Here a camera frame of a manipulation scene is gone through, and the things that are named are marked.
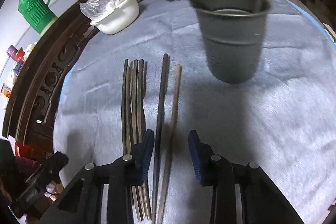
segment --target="metal screw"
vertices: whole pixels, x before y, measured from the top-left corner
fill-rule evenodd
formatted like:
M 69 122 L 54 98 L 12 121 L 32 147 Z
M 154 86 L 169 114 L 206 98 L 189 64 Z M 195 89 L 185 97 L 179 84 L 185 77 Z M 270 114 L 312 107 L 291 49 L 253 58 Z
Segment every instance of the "metal screw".
M 85 170 L 92 170 L 95 167 L 95 165 L 93 163 L 89 163 L 85 165 Z
M 251 168 L 253 168 L 253 169 L 257 169 L 257 168 L 259 167 L 259 164 L 257 164 L 257 163 L 254 162 L 254 161 L 251 161 L 250 164 L 249 164 L 249 166 L 250 166 Z
M 221 160 L 221 156 L 220 155 L 218 155 L 218 154 L 213 154 L 212 156 L 211 156 L 211 159 L 213 160 L 213 161 L 219 161 L 219 160 Z
M 124 161 L 129 161 L 129 160 L 131 160 L 132 158 L 133 158 L 133 156 L 130 155 L 130 154 L 125 154 L 125 155 L 123 155 L 123 160 L 124 160 Z

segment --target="metal bucket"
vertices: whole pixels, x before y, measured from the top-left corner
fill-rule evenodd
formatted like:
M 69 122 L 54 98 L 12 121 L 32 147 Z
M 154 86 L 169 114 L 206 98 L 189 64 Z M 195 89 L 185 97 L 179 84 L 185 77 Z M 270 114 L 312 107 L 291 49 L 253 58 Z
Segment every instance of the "metal bucket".
M 256 0 L 200 0 L 209 10 L 194 6 L 202 32 L 211 73 L 231 84 L 255 74 L 270 9 L 262 0 L 261 11 L 253 13 Z

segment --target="purple bottle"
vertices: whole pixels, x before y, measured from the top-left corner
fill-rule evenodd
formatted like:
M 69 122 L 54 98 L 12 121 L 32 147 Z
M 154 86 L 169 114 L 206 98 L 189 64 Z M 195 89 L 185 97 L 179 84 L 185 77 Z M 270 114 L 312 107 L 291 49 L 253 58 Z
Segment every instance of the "purple bottle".
M 19 62 L 19 60 L 25 60 L 24 59 L 24 55 L 25 52 L 23 51 L 22 48 L 20 48 L 19 50 L 17 50 L 13 45 L 9 46 L 8 50 L 7 50 L 7 55 L 12 58 L 16 63 Z

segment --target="thermos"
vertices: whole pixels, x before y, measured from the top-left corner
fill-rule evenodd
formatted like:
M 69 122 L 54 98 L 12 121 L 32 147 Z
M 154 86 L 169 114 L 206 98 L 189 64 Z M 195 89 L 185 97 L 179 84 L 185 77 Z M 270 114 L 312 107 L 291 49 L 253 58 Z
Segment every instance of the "thermos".
M 19 0 L 18 11 L 35 31 L 42 34 L 46 26 L 57 17 L 49 9 L 50 0 Z

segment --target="table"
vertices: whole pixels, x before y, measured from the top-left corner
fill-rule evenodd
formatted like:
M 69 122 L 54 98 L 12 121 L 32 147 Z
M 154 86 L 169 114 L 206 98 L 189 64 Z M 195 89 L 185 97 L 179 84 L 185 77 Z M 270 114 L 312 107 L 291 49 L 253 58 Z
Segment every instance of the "table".
M 166 123 L 176 64 L 182 65 L 182 78 L 164 223 L 209 222 L 212 190 L 198 184 L 188 149 L 188 133 L 196 129 L 202 142 L 229 161 L 259 163 L 303 221 L 315 224 L 336 196 L 336 51 L 313 19 L 286 0 L 270 1 L 258 71 L 240 85 L 209 72 L 196 13 L 186 0 L 145 0 L 125 30 L 95 35 L 60 96 L 54 148 L 69 157 L 62 182 L 67 185 L 88 162 L 108 164 L 122 155 L 125 58 L 146 62 L 144 113 L 146 128 L 155 130 L 167 52 Z M 163 151 L 166 141 L 163 134 Z

